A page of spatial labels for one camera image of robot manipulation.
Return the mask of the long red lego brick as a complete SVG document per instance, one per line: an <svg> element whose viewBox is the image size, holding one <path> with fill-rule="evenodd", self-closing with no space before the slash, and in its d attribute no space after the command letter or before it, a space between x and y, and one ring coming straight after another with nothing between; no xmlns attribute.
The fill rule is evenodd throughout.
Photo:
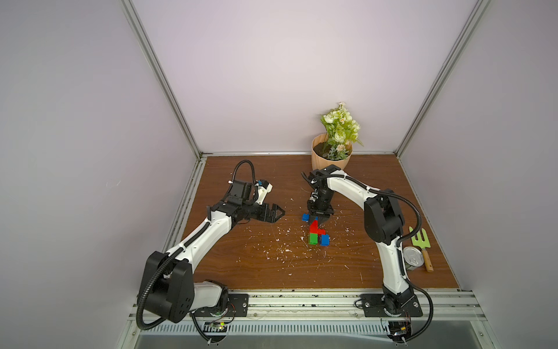
<svg viewBox="0 0 558 349"><path fill-rule="evenodd" d="M324 229L319 228L319 224L317 220L314 220L311 224L310 224L310 233L311 234L315 234L318 236L324 235L326 233L326 231Z"/></svg>

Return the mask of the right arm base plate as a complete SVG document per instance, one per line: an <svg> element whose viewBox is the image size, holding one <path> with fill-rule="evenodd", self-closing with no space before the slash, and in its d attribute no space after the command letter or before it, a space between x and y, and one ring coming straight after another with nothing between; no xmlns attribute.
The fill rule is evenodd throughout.
<svg viewBox="0 0 558 349"><path fill-rule="evenodd" d="M367 318L418 318L424 315L418 298L414 294L362 294L360 295L360 304Z"/></svg>

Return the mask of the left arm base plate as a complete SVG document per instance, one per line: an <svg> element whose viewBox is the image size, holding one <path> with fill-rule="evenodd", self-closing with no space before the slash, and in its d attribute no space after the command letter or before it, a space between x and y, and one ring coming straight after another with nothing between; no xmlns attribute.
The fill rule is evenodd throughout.
<svg viewBox="0 0 558 349"><path fill-rule="evenodd" d="M222 296L213 307L196 309L194 314L199 317L225 318L247 317L249 295L243 293L232 293Z"/></svg>

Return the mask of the small blue lego brick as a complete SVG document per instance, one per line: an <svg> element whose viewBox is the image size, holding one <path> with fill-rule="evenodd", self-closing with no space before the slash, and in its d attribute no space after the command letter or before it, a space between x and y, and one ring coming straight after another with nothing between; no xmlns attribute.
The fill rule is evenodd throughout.
<svg viewBox="0 0 558 349"><path fill-rule="evenodd" d="M319 243L322 247L328 247L330 245L330 236L328 234L320 235Z"/></svg>

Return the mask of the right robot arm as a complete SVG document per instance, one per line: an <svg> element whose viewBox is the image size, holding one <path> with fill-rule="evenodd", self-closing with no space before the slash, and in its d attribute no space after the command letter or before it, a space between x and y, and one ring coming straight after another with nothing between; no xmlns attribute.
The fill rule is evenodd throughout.
<svg viewBox="0 0 558 349"><path fill-rule="evenodd" d="M421 228L421 214L408 199L380 190L349 176L335 165L303 174L313 189L307 202L310 219L324 224L333 214L331 200L339 193L363 210L365 232L377 246L383 271L381 304L388 316L422 316L422 309L411 285L403 261L402 242L414 236L404 234L405 219L399 205L406 203L416 214L417 228Z"/></svg>

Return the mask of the green lego brick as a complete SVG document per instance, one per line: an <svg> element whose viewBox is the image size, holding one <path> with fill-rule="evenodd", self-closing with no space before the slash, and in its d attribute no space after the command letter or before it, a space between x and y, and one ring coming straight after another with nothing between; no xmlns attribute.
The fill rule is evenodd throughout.
<svg viewBox="0 0 558 349"><path fill-rule="evenodd" d="M309 245L318 245L319 242L319 235L315 233L309 234L308 244Z"/></svg>

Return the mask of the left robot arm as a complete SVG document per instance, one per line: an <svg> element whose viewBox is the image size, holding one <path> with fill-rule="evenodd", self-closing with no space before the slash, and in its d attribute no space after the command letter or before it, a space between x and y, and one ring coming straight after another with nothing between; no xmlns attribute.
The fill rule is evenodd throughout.
<svg viewBox="0 0 558 349"><path fill-rule="evenodd" d="M136 310L140 330L164 321L179 323L200 309L228 314L228 288L218 282L195 282L196 268L211 248L239 222L275 223L285 215L277 204L219 202L207 208L204 221L167 252L152 253L145 263Z"/></svg>

